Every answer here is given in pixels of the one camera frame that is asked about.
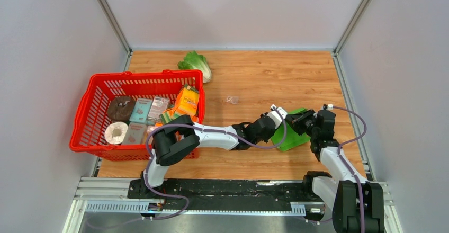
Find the green lettuce head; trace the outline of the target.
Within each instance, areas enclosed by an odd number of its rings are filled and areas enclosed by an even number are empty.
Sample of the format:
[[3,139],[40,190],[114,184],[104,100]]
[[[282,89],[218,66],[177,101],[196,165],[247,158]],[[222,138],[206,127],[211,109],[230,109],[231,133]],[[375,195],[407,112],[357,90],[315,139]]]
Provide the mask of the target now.
[[212,71],[207,63],[206,57],[196,51],[189,51],[186,56],[177,64],[180,70],[200,70],[203,74],[203,82],[208,83],[212,79]]

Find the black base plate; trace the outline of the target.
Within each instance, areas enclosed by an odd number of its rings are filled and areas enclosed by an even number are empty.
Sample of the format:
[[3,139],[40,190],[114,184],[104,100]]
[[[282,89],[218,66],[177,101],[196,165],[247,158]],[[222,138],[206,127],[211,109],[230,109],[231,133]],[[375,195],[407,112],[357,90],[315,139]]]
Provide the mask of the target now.
[[150,191],[143,180],[130,182],[129,199],[155,199],[163,203],[164,211],[181,209],[187,197],[189,211],[231,212],[298,212],[299,205],[306,212],[323,213],[327,208],[316,195],[307,192],[301,181],[256,181],[256,180],[164,180],[163,184]]

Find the pink small box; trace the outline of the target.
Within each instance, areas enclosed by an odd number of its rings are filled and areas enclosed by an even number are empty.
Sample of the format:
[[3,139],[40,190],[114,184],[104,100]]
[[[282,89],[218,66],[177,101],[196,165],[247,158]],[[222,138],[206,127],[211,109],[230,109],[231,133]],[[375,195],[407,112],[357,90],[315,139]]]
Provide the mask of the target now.
[[156,96],[151,104],[147,120],[151,122],[160,122],[160,115],[163,114],[170,105],[170,99]]

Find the green paper box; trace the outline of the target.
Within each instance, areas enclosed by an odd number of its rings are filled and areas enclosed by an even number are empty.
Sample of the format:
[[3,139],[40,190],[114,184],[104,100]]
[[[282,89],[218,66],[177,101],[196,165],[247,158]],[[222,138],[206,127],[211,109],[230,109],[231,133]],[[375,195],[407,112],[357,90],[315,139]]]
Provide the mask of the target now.
[[[306,111],[306,108],[299,108],[295,111],[292,111],[288,114],[296,114],[303,111]],[[271,138],[272,143],[278,144],[284,137],[284,126],[281,125],[277,129],[276,133]],[[286,118],[286,136],[283,139],[283,142],[277,146],[279,151],[288,151],[297,146],[303,145],[310,141],[310,137],[307,134],[298,135],[291,127],[290,127],[290,116]]]

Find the white toilet paper roll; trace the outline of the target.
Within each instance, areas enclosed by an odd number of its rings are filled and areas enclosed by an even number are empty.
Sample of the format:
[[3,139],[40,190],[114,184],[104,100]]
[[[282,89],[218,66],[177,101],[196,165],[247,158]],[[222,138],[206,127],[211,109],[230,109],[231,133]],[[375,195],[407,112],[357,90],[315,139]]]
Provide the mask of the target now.
[[128,130],[125,122],[111,123],[104,131],[104,139],[110,145],[120,145],[124,141]]

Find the red plastic basket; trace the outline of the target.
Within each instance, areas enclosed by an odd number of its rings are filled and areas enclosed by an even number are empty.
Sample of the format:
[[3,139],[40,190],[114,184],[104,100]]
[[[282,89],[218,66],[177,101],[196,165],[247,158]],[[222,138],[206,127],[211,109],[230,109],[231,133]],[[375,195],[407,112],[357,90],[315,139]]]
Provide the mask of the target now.
[[74,121],[69,147],[72,151],[86,152],[111,161],[148,160],[144,144],[111,145],[104,131],[113,122],[107,116],[110,103],[119,96],[133,99],[156,96],[176,99],[184,84],[195,87],[200,93],[198,120],[205,117],[205,91],[203,74],[199,70],[163,70],[159,73],[105,73],[93,75],[83,95]]

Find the teal small box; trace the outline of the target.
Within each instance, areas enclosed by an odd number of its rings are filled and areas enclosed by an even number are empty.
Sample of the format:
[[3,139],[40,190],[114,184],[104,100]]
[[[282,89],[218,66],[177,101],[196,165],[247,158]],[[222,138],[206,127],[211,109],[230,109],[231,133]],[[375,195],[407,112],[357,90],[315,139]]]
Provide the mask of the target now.
[[146,124],[150,112],[152,100],[147,98],[138,98],[129,119],[130,122]]

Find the green striped sponge pack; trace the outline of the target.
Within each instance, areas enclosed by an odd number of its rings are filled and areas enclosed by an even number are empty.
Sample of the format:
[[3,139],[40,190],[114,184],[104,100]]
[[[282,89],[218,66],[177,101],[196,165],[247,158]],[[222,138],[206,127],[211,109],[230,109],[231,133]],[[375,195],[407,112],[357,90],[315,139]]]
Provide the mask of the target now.
[[162,124],[167,124],[172,121],[173,108],[165,110],[162,114],[159,115],[159,119]]

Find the brown round bread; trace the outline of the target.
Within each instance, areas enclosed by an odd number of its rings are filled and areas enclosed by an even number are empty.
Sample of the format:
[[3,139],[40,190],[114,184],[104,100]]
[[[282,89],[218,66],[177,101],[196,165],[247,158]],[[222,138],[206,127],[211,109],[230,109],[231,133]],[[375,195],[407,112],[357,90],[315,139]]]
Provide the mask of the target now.
[[130,120],[136,100],[130,96],[119,96],[113,99],[106,110],[106,115],[112,121],[126,122]]

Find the orange yellow carton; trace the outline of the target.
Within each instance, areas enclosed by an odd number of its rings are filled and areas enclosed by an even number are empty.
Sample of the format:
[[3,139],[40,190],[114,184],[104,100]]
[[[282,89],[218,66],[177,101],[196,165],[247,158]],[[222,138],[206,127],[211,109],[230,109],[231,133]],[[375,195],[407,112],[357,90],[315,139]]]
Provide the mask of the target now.
[[173,107],[173,115],[190,115],[191,117],[196,116],[199,99],[199,91],[193,86],[185,84],[176,98]]

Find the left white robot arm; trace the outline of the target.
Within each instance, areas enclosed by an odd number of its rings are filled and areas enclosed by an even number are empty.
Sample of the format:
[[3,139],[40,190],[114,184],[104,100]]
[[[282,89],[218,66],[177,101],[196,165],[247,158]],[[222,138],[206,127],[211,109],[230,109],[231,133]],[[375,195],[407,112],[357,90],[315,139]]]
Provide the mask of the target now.
[[177,164],[195,148],[247,150],[268,142],[280,127],[286,127],[286,113],[274,110],[262,114],[255,122],[227,127],[205,126],[183,115],[154,129],[147,137],[150,162],[143,172],[141,191],[154,199],[161,194],[162,184],[170,166]]

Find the small clear plastic piece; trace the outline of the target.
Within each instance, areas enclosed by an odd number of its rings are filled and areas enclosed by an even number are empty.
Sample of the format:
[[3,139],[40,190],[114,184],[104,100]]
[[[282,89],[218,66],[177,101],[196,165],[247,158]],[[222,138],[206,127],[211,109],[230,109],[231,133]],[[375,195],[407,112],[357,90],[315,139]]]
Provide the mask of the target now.
[[227,102],[227,103],[231,103],[231,104],[238,104],[238,102],[239,102],[239,97],[237,97],[237,96],[228,96],[228,97],[226,98],[226,102]]

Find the grey pink flat box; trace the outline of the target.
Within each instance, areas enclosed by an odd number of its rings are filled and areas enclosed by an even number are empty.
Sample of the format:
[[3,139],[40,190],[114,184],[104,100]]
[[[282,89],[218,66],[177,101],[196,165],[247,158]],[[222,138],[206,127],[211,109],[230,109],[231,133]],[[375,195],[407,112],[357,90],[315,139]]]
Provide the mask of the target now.
[[131,122],[121,145],[140,145],[147,132],[147,126]]

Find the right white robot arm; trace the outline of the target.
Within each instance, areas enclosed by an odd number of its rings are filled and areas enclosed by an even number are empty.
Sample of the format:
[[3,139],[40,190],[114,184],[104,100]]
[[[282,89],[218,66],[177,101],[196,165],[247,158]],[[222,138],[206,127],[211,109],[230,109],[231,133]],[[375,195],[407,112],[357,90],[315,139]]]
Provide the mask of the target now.
[[334,137],[335,117],[326,106],[285,118],[297,134],[310,137],[312,153],[327,168],[327,172],[307,172],[302,194],[310,201],[320,197],[331,208],[336,232],[384,232],[383,188],[350,164]]

